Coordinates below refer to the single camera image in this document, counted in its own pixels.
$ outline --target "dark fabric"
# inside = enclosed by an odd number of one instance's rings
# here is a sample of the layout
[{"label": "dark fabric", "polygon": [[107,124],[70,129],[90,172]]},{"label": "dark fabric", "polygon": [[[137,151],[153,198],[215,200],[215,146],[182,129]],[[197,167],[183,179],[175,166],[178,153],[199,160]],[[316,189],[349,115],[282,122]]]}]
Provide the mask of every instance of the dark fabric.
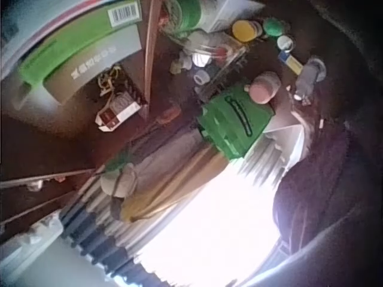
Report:
[{"label": "dark fabric", "polygon": [[[381,174],[353,136],[338,131],[323,136],[313,155],[291,169],[278,188],[274,212],[293,255],[244,286],[382,286]],[[334,154],[345,141],[345,156]],[[313,161],[315,154],[321,157]],[[323,176],[328,174],[323,168],[337,176]],[[301,228],[293,230],[294,225]]]},{"label": "dark fabric", "polygon": [[312,152],[282,179],[275,194],[273,214],[292,254],[317,235],[348,147],[349,133],[343,127],[329,127]]}]

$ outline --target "curtain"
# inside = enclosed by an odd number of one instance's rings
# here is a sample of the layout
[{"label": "curtain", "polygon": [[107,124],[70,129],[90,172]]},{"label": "curtain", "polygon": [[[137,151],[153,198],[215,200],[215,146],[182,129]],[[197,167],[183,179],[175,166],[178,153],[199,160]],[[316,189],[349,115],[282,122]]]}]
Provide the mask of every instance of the curtain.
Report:
[{"label": "curtain", "polygon": [[121,219],[135,222],[163,212],[220,174],[228,163],[214,146],[204,144],[178,172],[169,172],[152,186],[129,196],[123,203]]},{"label": "curtain", "polygon": [[230,163],[139,250],[134,264],[172,286],[243,281],[279,239],[272,204],[283,174],[281,151],[262,136],[248,157]]}]

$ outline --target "light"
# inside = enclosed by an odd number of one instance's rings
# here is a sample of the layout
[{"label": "light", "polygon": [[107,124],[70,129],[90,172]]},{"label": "light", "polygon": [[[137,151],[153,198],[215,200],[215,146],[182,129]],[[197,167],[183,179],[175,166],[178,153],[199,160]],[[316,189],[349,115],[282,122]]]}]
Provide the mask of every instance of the light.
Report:
[{"label": "light", "polygon": [[279,238],[274,190],[254,190],[230,165],[139,252],[148,272],[174,285],[222,287],[249,276]]}]

